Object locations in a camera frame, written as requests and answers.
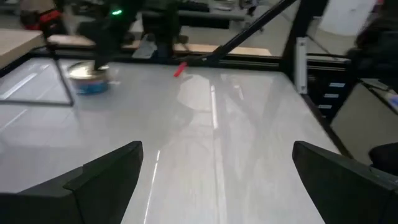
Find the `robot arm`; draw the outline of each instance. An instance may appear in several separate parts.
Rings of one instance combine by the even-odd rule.
[[[108,4],[111,9],[108,16],[93,22],[82,22],[77,30],[95,43],[95,70],[110,62],[120,49],[144,0],[117,0]]]

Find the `red object in background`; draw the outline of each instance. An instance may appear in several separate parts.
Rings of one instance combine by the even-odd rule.
[[[184,71],[185,67],[187,66],[186,62],[182,62],[180,66],[178,66],[177,71],[174,73],[174,77],[177,78],[181,75],[181,73]]]
[[[41,14],[39,17],[39,21],[42,23],[46,23],[48,21],[57,19],[60,16],[61,16],[60,12],[58,12],[57,10],[51,10],[49,12],[45,12],[45,13]]]
[[[52,9],[39,14],[38,18],[34,15],[34,12],[29,17],[31,18],[28,18],[28,20],[26,20],[27,22],[22,22],[24,27],[27,30],[41,30],[40,25],[59,19],[61,17],[61,13]]]

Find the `white table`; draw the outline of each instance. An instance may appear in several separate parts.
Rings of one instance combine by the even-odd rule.
[[[0,106],[0,192],[141,140],[144,162],[123,223],[323,223],[292,147],[304,140],[337,150],[288,79],[214,68],[173,78],[175,69],[113,63],[110,91],[78,96],[74,108]],[[65,99],[47,59],[1,81],[10,87],[31,73],[10,98]]]

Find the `wooden board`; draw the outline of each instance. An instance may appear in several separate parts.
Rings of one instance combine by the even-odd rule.
[[[0,39],[0,68],[44,45],[40,31],[0,29]]]
[[[93,45],[93,43],[90,40],[75,35],[53,35],[50,37],[50,42],[60,45],[77,45],[77,46]],[[139,44],[140,44],[139,40],[136,40],[132,45],[126,45],[124,46],[124,48],[136,49],[138,48]],[[187,46],[192,52],[199,52],[199,53],[210,53],[213,52],[218,47],[217,45],[206,45],[206,44],[187,44]],[[182,46],[182,44],[176,44],[175,50],[178,52],[186,52],[186,49]],[[269,52],[268,49],[260,49],[253,47],[236,47],[234,50],[232,50],[231,54],[271,56],[271,53]]]

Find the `red object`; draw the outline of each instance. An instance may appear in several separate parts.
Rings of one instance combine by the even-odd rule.
[[[24,25],[27,30],[40,30],[40,26],[38,24],[34,25]]]
[[[174,73],[174,77],[177,78],[181,75],[181,73],[184,71],[185,67],[187,66],[186,62],[182,62],[180,66],[178,66],[177,71]]]
[[[53,19],[56,19],[56,18],[58,18],[60,16],[61,16],[60,12],[58,12],[57,10],[52,10],[52,11],[50,11],[48,13],[42,14],[40,16],[39,21],[43,22],[43,23],[46,23],[46,22],[51,21]]]

